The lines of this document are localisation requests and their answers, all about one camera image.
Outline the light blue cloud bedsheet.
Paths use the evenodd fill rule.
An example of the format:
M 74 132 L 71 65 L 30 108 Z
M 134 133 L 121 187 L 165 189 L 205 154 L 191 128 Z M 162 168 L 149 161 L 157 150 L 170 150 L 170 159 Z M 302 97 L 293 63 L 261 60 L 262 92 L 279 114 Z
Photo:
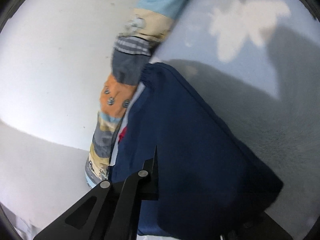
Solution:
M 189 0 L 152 61 L 175 67 L 280 177 L 276 224 L 319 239 L 319 0 Z

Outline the patchwork rolled quilt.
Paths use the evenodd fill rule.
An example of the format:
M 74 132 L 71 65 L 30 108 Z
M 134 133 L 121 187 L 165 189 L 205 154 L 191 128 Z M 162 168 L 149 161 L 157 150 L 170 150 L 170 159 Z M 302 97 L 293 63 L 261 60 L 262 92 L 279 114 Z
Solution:
M 167 38 L 188 0 L 139 0 L 124 30 L 117 35 L 111 73 L 100 93 L 85 177 L 90 188 L 108 178 L 110 157 L 119 126 L 134 96 L 142 69 Z

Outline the navy work jacket red collar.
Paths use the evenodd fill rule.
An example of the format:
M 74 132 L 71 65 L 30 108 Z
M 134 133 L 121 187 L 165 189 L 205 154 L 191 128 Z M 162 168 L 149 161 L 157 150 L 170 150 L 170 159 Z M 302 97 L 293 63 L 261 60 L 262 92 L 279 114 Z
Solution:
M 283 182 L 176 69 L 147 64 L 140 81 L 110 173 L 116 183 L 158 160 L 159 199 L 142 203 L 140 235 L 218 238 L 276 200 Z

